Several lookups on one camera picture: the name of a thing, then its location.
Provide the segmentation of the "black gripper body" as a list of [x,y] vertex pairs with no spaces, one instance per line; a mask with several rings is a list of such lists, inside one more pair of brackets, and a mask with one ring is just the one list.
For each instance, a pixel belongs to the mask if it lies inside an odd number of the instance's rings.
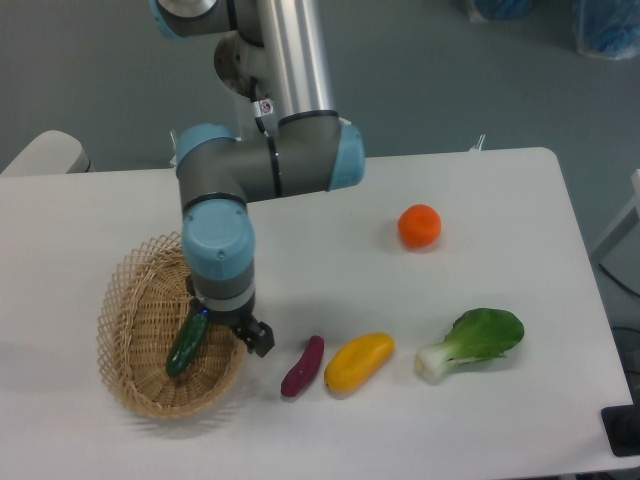
[[250,324],[255,304],[254,281],[251,281],[248,287],[235,297],[216,299],[202,294],[195,287],[192,278],[188,277],[187,292],[192,295],[189,302],[191,314],[203,313],[211,323],[228,327],[238,338],[250,336]]

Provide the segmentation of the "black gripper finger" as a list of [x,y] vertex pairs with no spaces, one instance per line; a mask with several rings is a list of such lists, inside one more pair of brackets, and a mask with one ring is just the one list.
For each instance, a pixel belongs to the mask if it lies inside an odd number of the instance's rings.
[[233,331],[245,343],[247,351],[258,357],[265,357],[275,345],[272,328],[256,319],[241,319]]

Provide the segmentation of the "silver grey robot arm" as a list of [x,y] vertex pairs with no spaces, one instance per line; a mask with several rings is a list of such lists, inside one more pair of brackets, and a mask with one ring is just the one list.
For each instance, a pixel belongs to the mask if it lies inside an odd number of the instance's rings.
[[253,316],[247,206],[358,184],[362,136],[335,108],[316,2],[154,1],[150,9],[168,37],[220,34],[217,69],[235,75],[234,89],[248,104],[242,133],[202,124],[175,145],[192,299],[170,359],[193,358],[213,324],[262,356],[274,340]]

